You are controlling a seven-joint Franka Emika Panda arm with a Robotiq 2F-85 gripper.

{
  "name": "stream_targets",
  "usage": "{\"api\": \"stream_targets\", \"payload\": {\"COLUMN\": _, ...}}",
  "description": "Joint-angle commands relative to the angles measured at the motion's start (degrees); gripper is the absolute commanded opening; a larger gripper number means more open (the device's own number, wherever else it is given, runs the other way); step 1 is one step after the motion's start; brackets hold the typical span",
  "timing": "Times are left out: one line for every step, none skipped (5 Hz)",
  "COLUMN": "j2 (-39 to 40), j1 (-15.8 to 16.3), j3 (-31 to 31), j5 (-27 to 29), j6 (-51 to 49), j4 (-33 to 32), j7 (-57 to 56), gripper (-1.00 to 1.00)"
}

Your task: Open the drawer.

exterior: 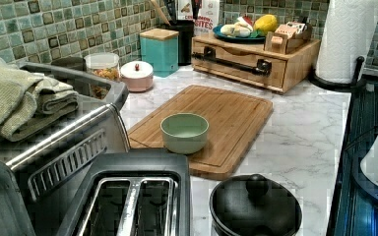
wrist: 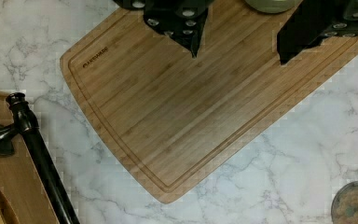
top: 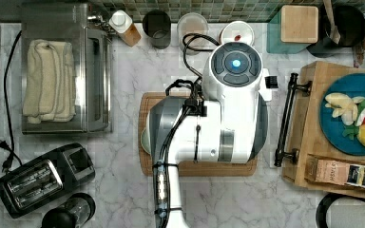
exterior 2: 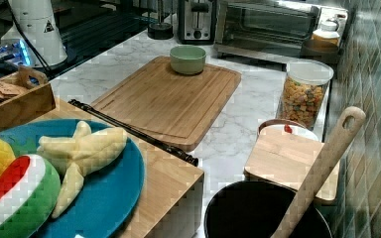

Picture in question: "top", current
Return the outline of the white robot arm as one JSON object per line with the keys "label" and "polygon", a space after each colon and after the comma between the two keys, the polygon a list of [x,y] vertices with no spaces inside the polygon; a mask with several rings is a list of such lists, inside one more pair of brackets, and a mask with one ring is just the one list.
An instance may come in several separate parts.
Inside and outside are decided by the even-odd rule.
{"label": "white robot arm", "polygon": [[169,86],[188,88],[186,98],[167,89],[150,109],[143,136],[152,159],[156,228],[187,228],[181,162],[246,163],[263,148],[268,120],[261,80],[259,53],[245,43],[225,43],[212,51],[199,81]]}

